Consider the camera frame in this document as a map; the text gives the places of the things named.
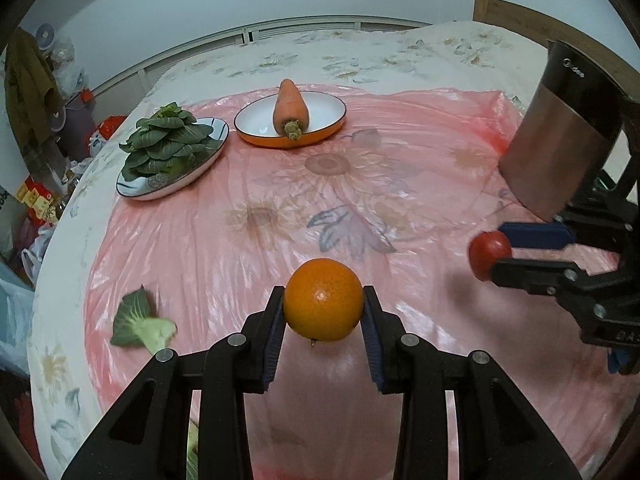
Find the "red fruit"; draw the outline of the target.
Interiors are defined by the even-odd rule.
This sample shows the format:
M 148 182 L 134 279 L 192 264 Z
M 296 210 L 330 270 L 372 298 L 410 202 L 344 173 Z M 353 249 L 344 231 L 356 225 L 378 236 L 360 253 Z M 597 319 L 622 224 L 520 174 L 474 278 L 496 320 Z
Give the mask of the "red fruit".
M 468 259 L 474 276 L 482 281 L 490 280 L 491 269 L 500 259 L 511 258 L 509 239 L 500 231 L 484 231 L 469 244 Z

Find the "orange single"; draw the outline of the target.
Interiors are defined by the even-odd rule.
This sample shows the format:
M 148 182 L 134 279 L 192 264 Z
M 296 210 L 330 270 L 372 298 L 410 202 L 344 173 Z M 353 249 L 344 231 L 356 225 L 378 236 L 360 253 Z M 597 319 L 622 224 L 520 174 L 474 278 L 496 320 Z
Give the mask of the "orange single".
M 283 312 L 296 334 L 312 341 L 345 339 L 363 312 L 363 287 L 355 272 L 328 258 L 303 263 L 290 277 Z

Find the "bok choy leaf lower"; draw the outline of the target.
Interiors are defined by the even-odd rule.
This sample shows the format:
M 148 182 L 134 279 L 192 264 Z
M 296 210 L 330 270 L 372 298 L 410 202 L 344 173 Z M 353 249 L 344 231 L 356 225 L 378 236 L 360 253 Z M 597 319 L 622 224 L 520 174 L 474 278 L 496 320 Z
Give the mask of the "bok choy leaf lower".
M 198 480 L 198 426 L 192 420 L 186 440 L 186 480 Z

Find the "bok choy piece upper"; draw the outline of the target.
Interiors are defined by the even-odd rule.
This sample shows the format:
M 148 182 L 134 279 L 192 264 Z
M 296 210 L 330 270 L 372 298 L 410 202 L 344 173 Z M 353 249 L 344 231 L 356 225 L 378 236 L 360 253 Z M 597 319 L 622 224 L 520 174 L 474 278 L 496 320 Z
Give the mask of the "bok choy piece upper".
M 170 318 L 159 318 L 143 286 L 122 297 L 112 323 L 110 344 L 119 348 L 145 348 L 151 356 L 169 347 L 177 333 Z

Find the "black and copper kettle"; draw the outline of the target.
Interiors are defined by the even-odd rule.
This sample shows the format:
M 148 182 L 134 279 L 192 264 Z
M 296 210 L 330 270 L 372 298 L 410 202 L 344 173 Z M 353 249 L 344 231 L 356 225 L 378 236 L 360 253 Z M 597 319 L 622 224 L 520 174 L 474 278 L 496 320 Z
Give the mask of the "black and copper kettle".
M 639 101 L 596 61 L 551 41 L 532 102 L 499 162 L 515 198 L 551 220 L 590 191 L 621 133 L 639 154 Z

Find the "pink plastic sheet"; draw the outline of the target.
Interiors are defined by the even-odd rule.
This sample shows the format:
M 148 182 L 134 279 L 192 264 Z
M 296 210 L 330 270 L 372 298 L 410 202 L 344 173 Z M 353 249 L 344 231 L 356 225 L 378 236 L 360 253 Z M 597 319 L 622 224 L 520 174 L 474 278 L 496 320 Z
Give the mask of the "pink plastic sheet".
M 479 232 L 529 212 L 498 173 L 521 121 L 499 91 L 341 89 L 344 128 L 300 150 L 232 136 L 195 183 L 152 202 L 118 200 L 85 299 L 85 347 L 109 408 L 143 349 L 111 344 L 119 301 L 138 288 L 176 324 L 179 353 L 205 350 L 262 310 L 305 261 L 331 258 L 374 286 L 405 328 L 457 354 L 487 351 L 544 418 L 585 478 L 600 468 L 639 381 L 612 375 L 552 299 L 472 274 Z

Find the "blue plastic bin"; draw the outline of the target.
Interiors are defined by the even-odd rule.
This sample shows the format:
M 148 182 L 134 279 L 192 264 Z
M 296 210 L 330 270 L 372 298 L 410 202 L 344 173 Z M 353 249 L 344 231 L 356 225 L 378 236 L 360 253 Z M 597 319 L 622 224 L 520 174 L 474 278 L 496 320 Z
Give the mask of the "blue plastic bin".
M 1 368 L 28 377 L 27 343 L 32 332 L 34 291 L 1 261 Z

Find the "floral bed quilt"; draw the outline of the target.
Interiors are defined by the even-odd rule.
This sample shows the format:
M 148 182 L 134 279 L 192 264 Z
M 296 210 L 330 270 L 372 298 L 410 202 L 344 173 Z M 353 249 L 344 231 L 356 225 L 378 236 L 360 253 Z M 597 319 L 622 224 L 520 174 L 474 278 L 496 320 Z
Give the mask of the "floral bed quilt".
M 196 116 L 232 122 L 280 81 L 340 96 L 409 91 L 499 91 L 521 110 L 532 98 L 547 53 L 513 32 L 455 22 L 405 32 L 322 30 L 213 50 L 171 67 L 87 168 L 51 238 L 37 283 L 28 360 L 39 451 L 52 479 L 62 476 L 104 408 L 85 347 L 85 299 L 115 203 L 138 119 L 170 102 Z

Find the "wooden headboard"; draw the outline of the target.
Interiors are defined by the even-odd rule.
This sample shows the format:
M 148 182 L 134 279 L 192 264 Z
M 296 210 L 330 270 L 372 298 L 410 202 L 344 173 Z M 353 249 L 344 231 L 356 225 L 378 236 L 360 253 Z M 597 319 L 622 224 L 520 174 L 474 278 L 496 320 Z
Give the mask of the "wooden headboard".
M 569 24 L 506 0 L 474 0 L 473 20 L 516 32 L 544 47 L 550 40 L 563 40 L 596 61 L 635 101 L 639 99 L 639 71 Z

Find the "white blue-rimmed plate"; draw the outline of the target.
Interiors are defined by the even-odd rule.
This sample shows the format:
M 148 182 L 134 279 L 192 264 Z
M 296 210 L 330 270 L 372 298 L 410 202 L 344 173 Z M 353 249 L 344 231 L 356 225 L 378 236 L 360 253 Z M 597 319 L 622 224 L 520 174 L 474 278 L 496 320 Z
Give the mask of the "white blue-rimmed plate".
M 198 180 L 219 158 L 229 127 L 217 117 L 197 118 L 168 108 L 137 121 L 119 144 L 126 153 L 116 192 L 128 200 L 157 200 Z

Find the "red yellow snack box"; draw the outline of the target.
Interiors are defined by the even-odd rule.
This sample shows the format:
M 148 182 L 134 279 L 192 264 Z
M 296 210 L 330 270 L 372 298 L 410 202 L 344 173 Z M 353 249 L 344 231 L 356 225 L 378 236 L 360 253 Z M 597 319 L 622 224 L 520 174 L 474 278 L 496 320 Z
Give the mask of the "red yellow snack box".
M 16 193 L 16 199 L 27 208 L 27 218 L 36 228 L 58 222 L 56 207 L 61 196 L 42 183 L 27 177 Z

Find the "pile of green leaves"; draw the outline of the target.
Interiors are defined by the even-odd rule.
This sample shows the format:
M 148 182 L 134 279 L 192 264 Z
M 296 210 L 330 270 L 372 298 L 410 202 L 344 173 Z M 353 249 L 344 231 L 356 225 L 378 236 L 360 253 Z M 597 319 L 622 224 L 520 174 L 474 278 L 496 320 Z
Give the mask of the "pile of green leaves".
M 214 127 L 172 102 L 136 122 L 136 130 L 119 144 L 127 154 L 120 174 L 126 182 L 137 178 L 171 181 L 203 165 L 221 148 Z

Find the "orange oval dish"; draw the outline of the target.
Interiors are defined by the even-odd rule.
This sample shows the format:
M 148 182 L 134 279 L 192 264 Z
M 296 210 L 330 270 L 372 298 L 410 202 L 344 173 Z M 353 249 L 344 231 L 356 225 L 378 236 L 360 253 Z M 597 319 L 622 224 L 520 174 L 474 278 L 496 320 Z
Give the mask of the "orange oval dish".
M 346 104 L 319 91 L 282 92 L 264 96 L 236 114 L 239 136 L 258 148 L 290 150 L 329 139 L 346 122 Z

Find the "brown jacket on rack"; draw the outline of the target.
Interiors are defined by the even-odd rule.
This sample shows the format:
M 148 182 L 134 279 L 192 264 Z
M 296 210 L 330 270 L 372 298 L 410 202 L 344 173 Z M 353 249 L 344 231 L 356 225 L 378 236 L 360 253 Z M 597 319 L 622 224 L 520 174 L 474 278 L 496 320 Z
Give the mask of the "brown jacket on rack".
M 63 105 L 58 85 L 37 40 L 19 27 L 6 47 L 6 112 L 21 151 L 52 136 L 50 118 Z

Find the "small white fan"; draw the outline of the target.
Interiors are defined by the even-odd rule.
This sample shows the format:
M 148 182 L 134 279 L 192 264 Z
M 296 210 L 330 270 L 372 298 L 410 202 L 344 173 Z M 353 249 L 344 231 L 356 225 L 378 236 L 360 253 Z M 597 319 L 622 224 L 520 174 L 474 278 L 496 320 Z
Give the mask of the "small white fan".
M 50 23 L 42 23 L 35 33 L 35 40 L 41 51 L 50 51 L 55 43 L 55 29 Z

